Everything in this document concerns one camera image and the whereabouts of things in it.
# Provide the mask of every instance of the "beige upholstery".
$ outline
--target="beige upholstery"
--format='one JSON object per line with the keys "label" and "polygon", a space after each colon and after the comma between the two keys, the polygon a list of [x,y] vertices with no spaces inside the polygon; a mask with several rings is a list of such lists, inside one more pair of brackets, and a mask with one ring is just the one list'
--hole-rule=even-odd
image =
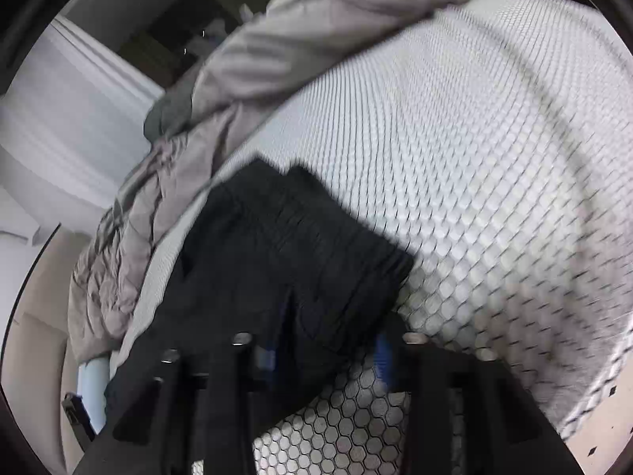
{"label": "beige upholstery", "polygon": [[68,340],[68,286],[89,238],[60,228],[29,277],[4,350],[1,383],[25,438],[53,475],[72,473],[81,449],[61,411],[77,389],[77,362]]}

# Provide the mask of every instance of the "white mesh fabric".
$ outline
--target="white mesh fabric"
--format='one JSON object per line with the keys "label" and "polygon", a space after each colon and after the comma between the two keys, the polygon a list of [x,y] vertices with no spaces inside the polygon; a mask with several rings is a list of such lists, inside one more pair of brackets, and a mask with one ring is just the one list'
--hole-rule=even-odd
{"label": "white mesh fabric", "polygon": [[[447,348],[496,350],[566,438],[631,337],[632,72],[591,9],[472,0],[306,86],[220,177],[255,153],[282,169],[305,163],[353,216],[417,256],[399,301],[411,328]],[[150,267],[139,316],[151,320],[140,309],[162,289],[147,286],[164,287],[184,221],[154,255],[162,267]],[[360,359],[255,442],[258,469],[392,473],[406,404]]]}

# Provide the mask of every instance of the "black garment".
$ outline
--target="black garment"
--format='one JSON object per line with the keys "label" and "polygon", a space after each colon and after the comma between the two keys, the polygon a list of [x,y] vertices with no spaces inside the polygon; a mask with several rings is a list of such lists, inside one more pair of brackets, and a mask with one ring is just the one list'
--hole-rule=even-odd
{"label": "black garment", "polygon": [[238,427],[233,336],[251,333],[257,350],[274,357],[274,371],[253,372],[266,388],[251,402],[251,433],[258,435],[318,395],[373,339],[412,264],[304,168],[281,175],[255,160],[209,193],[153,322],[108,385],[108,415],[127,404],[162,352],[175,348],[189,372],[210,374],[204,410],[195,416],[206,437],[192,455],[214,450],[214,469],[236,473],[218,465]]}

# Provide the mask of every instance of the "light blue sleeve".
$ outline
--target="light blue sleeve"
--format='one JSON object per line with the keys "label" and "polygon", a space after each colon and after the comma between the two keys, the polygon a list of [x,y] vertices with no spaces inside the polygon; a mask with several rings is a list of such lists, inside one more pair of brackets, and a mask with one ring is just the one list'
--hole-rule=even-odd
{"label": "light blue sleeve", "polygon": [[110,382],[110,360],[97,357],[79,365],[77,395],[85,407],[96,433],[106,424],[106,397],[103,394]]}

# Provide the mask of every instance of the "white curtain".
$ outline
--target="white curtain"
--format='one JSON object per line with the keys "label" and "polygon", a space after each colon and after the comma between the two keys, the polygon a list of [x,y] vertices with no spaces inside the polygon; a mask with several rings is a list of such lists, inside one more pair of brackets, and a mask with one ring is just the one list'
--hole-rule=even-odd
{"label": "white curtain", "polygon": [[102,208],[150,144],[143,121],[163,90],[57,17],[0,100],[0,147],[50,184]]}

